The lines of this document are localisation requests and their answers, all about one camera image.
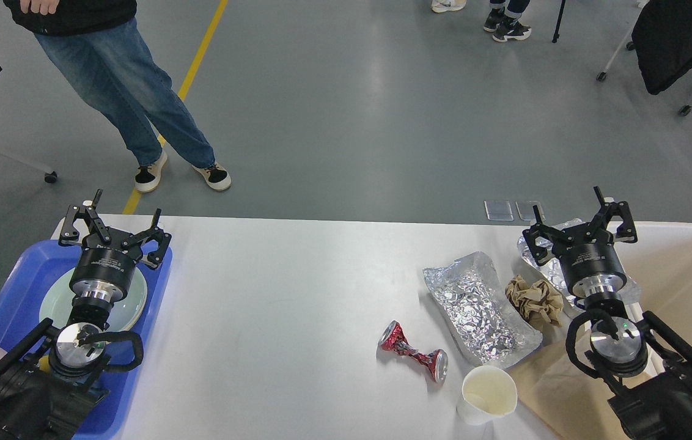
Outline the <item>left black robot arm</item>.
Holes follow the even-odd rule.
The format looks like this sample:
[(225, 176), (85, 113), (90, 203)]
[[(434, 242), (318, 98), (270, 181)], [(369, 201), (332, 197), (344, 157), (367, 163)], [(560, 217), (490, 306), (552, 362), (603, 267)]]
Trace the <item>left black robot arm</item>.
[(162, 266), (172, 235), (159, 227), (161, 209), (139, 233), (106, 226), (97, 212), (101, 194), (70, 206), (62, 224), (59, 245), (81, 247), (64, 324), (44, 318), (0, 359), (0, 439), (73, 438), (109, 395), (100, 377), (142, 363), (142, 337), (112, 331), (108, 318), (128, 298), (138, 264)]

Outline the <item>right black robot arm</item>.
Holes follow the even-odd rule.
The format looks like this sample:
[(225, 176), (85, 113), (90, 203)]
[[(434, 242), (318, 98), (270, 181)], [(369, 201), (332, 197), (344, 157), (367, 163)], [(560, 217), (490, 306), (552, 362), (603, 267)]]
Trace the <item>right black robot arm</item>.
[(692, 439), (692, 346), (653, 312), (628, 317), (628, 284), (614, 245), (637, 242), (625, 201), (607, 201), (591, 221), (557, 229), (536, 221), (523, 236), (538, 265), (558, 259), (567, 289), (584, 311), (565, 340), (570, 362), (614, 394), (608, 403), (631, 439)]

